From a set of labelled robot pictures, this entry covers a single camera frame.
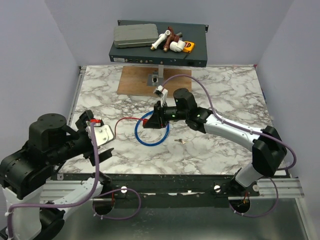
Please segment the blue cable lock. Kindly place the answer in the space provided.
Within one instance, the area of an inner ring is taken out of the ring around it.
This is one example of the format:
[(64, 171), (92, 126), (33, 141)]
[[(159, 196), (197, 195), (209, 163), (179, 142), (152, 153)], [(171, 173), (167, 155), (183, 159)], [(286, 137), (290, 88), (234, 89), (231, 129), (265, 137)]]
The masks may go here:
[(167, 137), (169, 136), (169, 133), (170, 133), (170, 124), (168, 124), (168, 125), (165, 127), (166, 132), (165, 132), (163, 138), (162, 138), (161, 140), (159, 140), (158, 142), (148, 143), (148, 142), (144, 142), (144, 141), (142, 141), (142, 140), (140, 139), (140, 137), (139, 137), (139, 135), (138, 135), (138, 127), (139, 127), (142, 119), (145, 119), (146, 117), (151, 116), (151, 115), (153, 114), (153, 112), (154, 112), (154, 111), (152, 110), (152, 111), (149, 111), (148, 113), (146, 113), (145, 115), (143, 115), (142, 118), (140, 118), (140, 119), (137, 121), (137, 123), (136, 123), (136, 125), (135, 125), (135, 127), (134, 127), (134, 136), (135, 136), (136, 140), (137, 140), (140, 144), (142, 144), (142, 145), (144, 145), (144, 146), (147, 146), (147, 147), (155, 147), (155, 146), (158, 146), (158, 145), (162, 144), (162, 143), (167, 139)]

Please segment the silver key bunch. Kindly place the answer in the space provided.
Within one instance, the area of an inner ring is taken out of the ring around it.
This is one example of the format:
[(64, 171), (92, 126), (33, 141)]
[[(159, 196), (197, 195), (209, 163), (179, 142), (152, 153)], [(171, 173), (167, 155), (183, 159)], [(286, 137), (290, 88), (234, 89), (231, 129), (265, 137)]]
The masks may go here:
[(185, 141), (185, 140), (183, 140), (183, 139), (181, 139), (181, 138), (180, 138), (180, 139), (175, 139), (174, 141), (175, 141), (175, 142), (179, 142), (179, 143), (181, 143), (181, 144), (183, 144), (183, 145), (186, 144), (186, 143), (188, 143), (188, 141)]

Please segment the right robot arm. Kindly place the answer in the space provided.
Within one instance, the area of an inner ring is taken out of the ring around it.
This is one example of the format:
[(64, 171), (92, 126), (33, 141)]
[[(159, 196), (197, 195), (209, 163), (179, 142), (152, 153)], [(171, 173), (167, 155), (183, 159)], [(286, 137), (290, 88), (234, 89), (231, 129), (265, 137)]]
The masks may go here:
[(251, 163), (241, 168), (230, 183), (230, 191), (236, 196), (243, 195), (260, 178), (273, 177), (287, 155), (278, 131), (272, 126), (260, 129), (225, 119), (198, 106), (194, 95), (186, 88), (174, 91), (175, 106), (168, 106), (165, 102), (167, 90), (162, 86), (155, 90), (155, 94), (160, 100), (154, 105), (150, 118), (143, 122), (143, 128), (162, 129), (171, 121), (185, 121), (194, 131), (225, 138), (252, 153)]

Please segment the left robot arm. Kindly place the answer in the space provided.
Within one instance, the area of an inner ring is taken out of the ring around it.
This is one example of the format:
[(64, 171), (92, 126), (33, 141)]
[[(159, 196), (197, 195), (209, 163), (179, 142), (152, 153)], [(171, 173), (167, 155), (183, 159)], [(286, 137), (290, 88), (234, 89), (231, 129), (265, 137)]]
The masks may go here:
[(111, 179), (96, 169), (71, 193), (41, 203), (46, 181), (67, 160), (83, 155), (98, 168), (112, 156), (110, 149), (98, 153), (98, 148), (114, 139), (112, 128), (96, 119), (91, 110), (80, 115), (76, 129), (58, 113), (44, 114), (33, 122), (22, 148), (0, 163), (0, 184), (7, 208), (7, 226), (0, 232), (1, 239), (51, 240), (80, 205), (97, 196), (107, 197)]

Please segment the white elbow pipe fitting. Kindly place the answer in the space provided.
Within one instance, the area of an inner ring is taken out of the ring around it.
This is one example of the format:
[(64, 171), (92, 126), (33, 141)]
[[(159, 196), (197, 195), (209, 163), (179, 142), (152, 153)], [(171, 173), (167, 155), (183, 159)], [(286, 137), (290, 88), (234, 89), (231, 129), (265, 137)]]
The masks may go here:
[(182, 52), (185, 48), (186, 43), (182, 40), (178, 42), (172, 41), (169, 45), (169, 49), (173, 52)]

